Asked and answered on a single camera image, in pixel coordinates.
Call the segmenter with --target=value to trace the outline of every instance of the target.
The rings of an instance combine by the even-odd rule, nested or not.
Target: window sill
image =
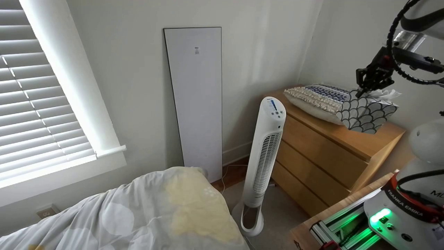
[[[0,188],[0,207],[8,206],[42,194],[47,194],[112,170],[126,167],[123,153],[100,157],[94,162],[75,166],[71,169],[53,171],[43,177],[29,178],[28,181]]]

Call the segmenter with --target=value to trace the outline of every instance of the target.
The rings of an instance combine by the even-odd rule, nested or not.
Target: window blind
[[[0,180],[94,157],[18,0],[0,2]]]

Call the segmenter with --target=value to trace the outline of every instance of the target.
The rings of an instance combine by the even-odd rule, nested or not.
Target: wooden dresser
[[[358,134],[294,107],[282,92],[287,120],[273,181],[308,216],[315,216],[365,187],[404,135],[387,123],[377,134]]]

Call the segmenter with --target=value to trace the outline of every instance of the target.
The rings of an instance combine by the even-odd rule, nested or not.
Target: white tower fan
[[[250,153],[241,200],[233,209],[233,219],[246,237],[264,230],[262,202],[268,188],[286,121],[286,109],[275,98],[261,102]]]

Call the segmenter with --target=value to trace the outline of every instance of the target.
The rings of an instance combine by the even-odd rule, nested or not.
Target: bed
[[[173,167],[0,238],[0,249],[248,249],[201,169]]]

